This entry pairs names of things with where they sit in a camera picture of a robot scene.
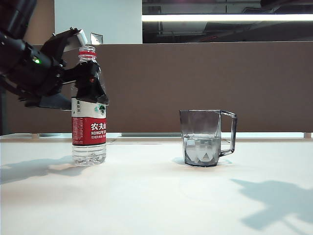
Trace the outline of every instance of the table surface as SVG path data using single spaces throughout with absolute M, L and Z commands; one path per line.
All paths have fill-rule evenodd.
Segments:
M 108 139 L 90 167 L 70 141 L 1 137 L 1 234 L 313 234 L 312 139 L 237 140 L 207 168 L 179 138 Z

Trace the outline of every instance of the brown partition wall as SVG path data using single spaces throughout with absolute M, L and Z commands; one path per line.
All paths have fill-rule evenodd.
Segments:
M 54 33 L 54 0 L 37 0 L 24 40 L 44 44 Z
M 179 109 L 233 111 L 243 132 L 313 131 L 312 42 L 101 45 L 97 53 L 109 132 L 179 132 Z M 77 51 L 64 59 L 75 65 Z M 11 132 L 70 132 L 70 112 L 27 109 L 11 94 L 7 102 Z

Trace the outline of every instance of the ceiling light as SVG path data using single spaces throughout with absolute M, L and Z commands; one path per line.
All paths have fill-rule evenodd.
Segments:
M 143 22 L 313 21 L 313 14 L 143 15 Z

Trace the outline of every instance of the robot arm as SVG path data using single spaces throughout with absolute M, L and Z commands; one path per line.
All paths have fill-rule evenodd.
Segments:
M 64 84 L 73 82 L 78 88 L 77 99 L 108 104 L 97 77 L 97 63 L 64 69 L 63 52 L 87 42 L 82 30 L 71 28 L 53 35 L 40 50 L 22 40 L 35 5 L 36 0 L 0 0 L 0 85 L 26 101 L 26 107 L 70 110 L 70 101 L 60 91 Z

